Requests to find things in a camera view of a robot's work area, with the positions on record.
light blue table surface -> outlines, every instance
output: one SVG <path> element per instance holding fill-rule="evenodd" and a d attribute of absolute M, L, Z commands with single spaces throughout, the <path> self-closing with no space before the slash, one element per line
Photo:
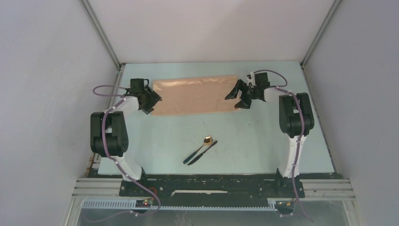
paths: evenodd
<path fill-rule="evenodd" d="M 270 69 L 283 74 L 288 90 L 308 92 L 297 61 L 127 64 L 121 86 L 131 78 L 193 78 L 238 75 L 246 80 L 251 71 Z M 283 80 L 268 73 L 271 85 Z M 310 131 L 300 159 L 301 173 L 334 172 L 313 107 Z M 279 128 L 278 103 L 252 102 L 251 109 L 230 113 L 186 116 L 152 116 L 138 111 L 126 120 L 129 147 L 127 161 L 134 159 L 147 174 L 255 174 L 275 173 L 285 150 L 285 134 Z M 205 136 L 218 140 L 206 155 L 191 166 L 183 160 L 202 145 Z M 120 174 L 115 164 L 102 158 L 99 174 Z"/>

peach cloth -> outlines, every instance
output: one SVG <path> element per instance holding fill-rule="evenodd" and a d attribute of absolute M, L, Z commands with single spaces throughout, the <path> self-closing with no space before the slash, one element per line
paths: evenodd
<path fill-rule="evenodd" d="M 152 88 L 161 97 L 152 115 L 188 115 L 232 112 L 239 97 L 225 100 L 237 82 L 236 75 L 155 80 Z"/>

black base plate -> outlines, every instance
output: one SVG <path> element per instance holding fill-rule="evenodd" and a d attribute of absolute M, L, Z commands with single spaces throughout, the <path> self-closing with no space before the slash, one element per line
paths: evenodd
<path fill-rule="evenodd" d="M 268 198 L 293 198 L 293 191 L 281 192 L 270 174 L 256 175 L 143 175 L 138 181 L 155 188 L 163 206 L 185 207 L 268 207 Z M 301 182 L 297 183 L 304 197 Z M 175 190 L 217 190 L 227 193 L 174 193 Z M 133 182 L 122 181 L 120 196 L 149 197 Z"/>

utensil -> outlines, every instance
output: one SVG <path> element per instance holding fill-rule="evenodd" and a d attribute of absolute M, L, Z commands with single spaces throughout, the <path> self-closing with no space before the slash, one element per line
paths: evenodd
<path fill-rule="evenodd" d="M 200 148 L 198 148 L 197 151 L 193 152 L 190 156 L 188 156 L 187 159 L 185 159 L 185 160 L 183 161 L 183 164 L 188 163 L 188 161 L 189 161 L 190 159 L 192 159 L 192 158 L 197 154 L 197 152 L 198 152 L 199 150 L 201 150 L 201 148 L 202 148 L 203 146 L 205 146 L 205 145 L 211 145 L 211 144 L 212 144 L 212 141 L 213 141 L 212 137 L 209 137 L 209 136 L 206 137 L 206 138 L 204 139 L 204 144 L 203 144 Z"/>
<path fill-rule="evenodd" d="M 207 149 L 205 149 L 205 151 L 203 151 L 201 154 L 199 154 L 197 157 L 195 157 L 195 159 L 193 159 L 190 163 L 188 163 L 187 165 L 192 165 L 194 164 L 198 159 L 200 159 L 211 147 L 215 146 L 215 144 L 217 144 L 217 140 L 215 140 Z"/>

white wall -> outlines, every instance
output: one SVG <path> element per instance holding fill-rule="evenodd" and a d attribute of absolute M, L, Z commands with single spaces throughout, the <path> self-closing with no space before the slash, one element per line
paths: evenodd
<path fill-rule="evenodd" d="M 399 1 L 346 0 L 306 72 L 366 223 L 398 225 Z"/>
<path fill-rule="evenodd" d="M 91 0 L 124 63 L 302 60 L 334 0 Z"/>
<path fill-rule="evenodd" d="M 77 0 L 0 1 L 0 225 L 61 225 L 116 69 Z"/>

